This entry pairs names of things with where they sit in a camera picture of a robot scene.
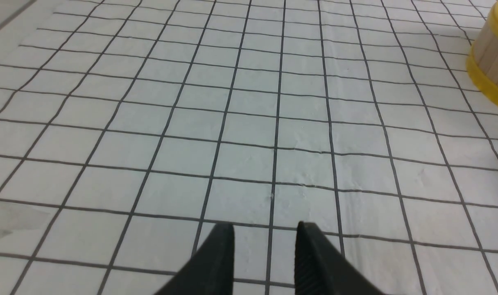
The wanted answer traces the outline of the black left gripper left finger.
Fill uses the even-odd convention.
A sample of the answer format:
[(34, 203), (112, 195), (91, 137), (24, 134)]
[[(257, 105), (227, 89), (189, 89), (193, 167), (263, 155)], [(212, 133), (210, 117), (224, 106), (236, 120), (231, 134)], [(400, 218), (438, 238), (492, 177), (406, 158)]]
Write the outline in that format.
[(216, 224), (197, 252), (156, 295), (231, 295), (234, 258), (234, 226)]

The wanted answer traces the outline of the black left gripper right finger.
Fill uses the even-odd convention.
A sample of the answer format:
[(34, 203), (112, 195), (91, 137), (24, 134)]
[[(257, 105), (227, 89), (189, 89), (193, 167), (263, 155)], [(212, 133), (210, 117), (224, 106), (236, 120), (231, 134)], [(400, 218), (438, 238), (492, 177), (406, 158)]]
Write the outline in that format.
[(382, 295), (312, 222), (299, 222), (294, 249), (296, 295)]

